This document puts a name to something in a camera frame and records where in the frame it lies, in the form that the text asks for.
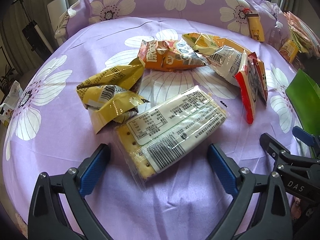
red snack packet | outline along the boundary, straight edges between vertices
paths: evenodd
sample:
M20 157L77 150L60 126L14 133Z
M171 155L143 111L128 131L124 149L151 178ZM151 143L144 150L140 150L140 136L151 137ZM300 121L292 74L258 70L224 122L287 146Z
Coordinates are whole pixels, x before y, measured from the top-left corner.
M267 80L266 80L266 71L264 69L264 63L262 60L258 59L255 52L248 55L248 58L252 59L253 64L255 66L255 70L257 71L258 76L258 89L262 98L264 99L264 103L267 106L268 100L268 87L267 87Z
M247 123L252 124L256 112L257 73L253 64L249 63L246 52L242 53L240 68L235 75L241 90L241 98L247 110Z
M185 70L204 66L194 50L183 40L142 41L138 57L146 69Z

cracker package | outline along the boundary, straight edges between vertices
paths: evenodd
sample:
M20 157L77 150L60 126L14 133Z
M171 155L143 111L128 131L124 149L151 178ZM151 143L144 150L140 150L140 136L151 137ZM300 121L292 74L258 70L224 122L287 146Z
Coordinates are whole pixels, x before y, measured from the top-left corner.
M245 109L247 110L247 123L252 124L257 100L257 72L253 64L250 64L246 52L242 53L240 68L235 75L241 90L241 98Z
M280 48L279 53L287 62L292 63L298 51L299 49L296 44L294 44L294 42L289 39Z
M142 41L138 57L144 62L145 68L167 72L205 65L183 39Z
M264 100L265 105L267 106L268 87L267 87L267 79L266 79L266 71L264 68L264 63L262 60L258 59L255 52L249 54L248 58L253 61L253 65L255 66L255 70L257 71L258 90Z
M202 55L212 55L219 49L215 42L215 39L219 38L219 36L204 33L186 33L182 35L182 38L195 52Z
M239 87L235 74L240 67L242 53L229 47L223 46L211 56L206 56L209 67L222 76L229 83Z
M121 150L141 187L180 160L227 118L226 111L198 86L116 128Z
M144 65L139 58L129 65L119 65L98 73L76 87L88 109L95 133L111 120L123 123L137 112L137 106L148 102L138 95Z

pillow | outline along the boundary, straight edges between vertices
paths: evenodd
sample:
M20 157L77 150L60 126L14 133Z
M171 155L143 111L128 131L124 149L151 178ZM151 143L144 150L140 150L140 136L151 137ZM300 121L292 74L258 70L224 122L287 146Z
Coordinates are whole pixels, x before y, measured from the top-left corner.
M266 42L277 20L284 25L283 39L289 37L284 14L265 0L80 0L60 17L55 38L68 39L94 23L127 16L186 19L250 36L245 8L259 13Z

blue gripper pad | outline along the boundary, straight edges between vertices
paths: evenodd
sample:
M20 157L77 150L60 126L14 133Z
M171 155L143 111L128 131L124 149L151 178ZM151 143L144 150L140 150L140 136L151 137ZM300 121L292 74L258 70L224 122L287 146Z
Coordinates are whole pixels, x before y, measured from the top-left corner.
M236 182L237 179L221 154L223 154L225 158L228 158L218 146L211 144L208 148L207 158L211 168L217 174L225 192L235 198L239 192Z
M79 171L82 169L83 174L80 175L80 187L79 193L82 197L92 193L94 187L96 186L99 178L101 177L103 171L105 170L108 162L110 160L110 151L107 145L102 147L102 144L94 152L92 157L85 159L79 166Z
M292 134L294 137L298 138L300 141L304 142L308 146L315 145L315 140L313 136L298 126L292 128Z

white plastic bag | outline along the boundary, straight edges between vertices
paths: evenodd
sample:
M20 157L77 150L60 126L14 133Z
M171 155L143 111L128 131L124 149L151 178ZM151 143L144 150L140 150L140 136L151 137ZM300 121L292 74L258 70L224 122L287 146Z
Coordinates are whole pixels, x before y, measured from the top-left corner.
M20 87L20 83L15 81L11 86L9 94L0 105L0 120L5 127L8 127L13 111L15 110L22 94L23 90Z

